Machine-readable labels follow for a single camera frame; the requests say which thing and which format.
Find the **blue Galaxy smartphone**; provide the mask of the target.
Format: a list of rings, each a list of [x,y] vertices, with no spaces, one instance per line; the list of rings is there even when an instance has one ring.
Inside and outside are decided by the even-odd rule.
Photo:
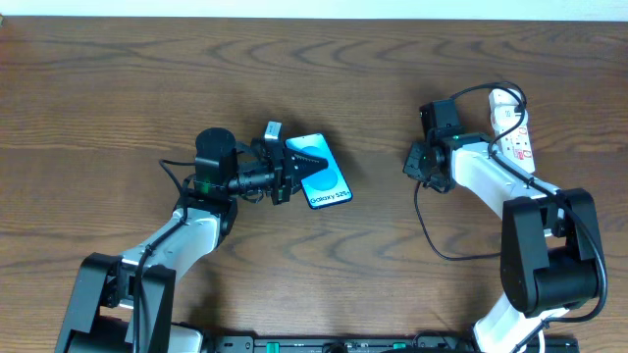
[[[286,141],[290,149],[325,159],[328,167],[306,177],[302,190],[311,209],[322,209],[352,200],[352,192],[322,133],[293,137]]]

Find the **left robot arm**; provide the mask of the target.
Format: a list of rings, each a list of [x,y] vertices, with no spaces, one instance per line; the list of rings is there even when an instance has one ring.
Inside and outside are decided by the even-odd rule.
[[[58,352],[209,352],[200,328],[172,320],[176,284],[230,233],[239,199],[289,201],[302,181],[329,168],[332,157],[290,147],[281,126],[245,145],[211,127],[195,140],[194,173],[174,184],[172,217],[119,255],[93,253],[78,269]]]

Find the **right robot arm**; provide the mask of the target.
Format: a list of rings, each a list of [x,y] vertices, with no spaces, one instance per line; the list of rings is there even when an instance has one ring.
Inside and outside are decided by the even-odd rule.
[[[562,190],[508,160],[483,133],[468,133],[451,99],[421,107],[425,139],[412,144],[403,171],[440,194],[471,190],[501,220],[503,293],[473,326],[482,352],[521,352],[551,323],[590,300],[587,322],[603,309],[608,275],[592,195]]]

